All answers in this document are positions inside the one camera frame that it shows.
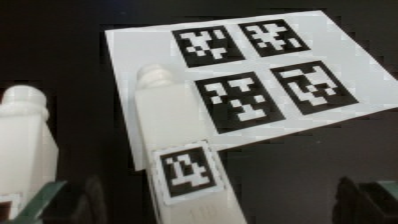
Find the dark surface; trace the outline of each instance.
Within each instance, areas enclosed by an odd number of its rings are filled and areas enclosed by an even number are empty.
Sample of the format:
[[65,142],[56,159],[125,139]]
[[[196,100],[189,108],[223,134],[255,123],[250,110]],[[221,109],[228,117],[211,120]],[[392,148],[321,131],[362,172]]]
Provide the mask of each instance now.
[[[134,172],[104,29],[310,9],[326,11],[395,73],[395,0],[0,0],[0,88],[28,83],[49,95],[60,179],[84,184],[100,175],[113,224],[155,223],[155,214],[147,173]],[[331,223],[340,177],[398,179],[397,112],[221,153],[250,223]]]

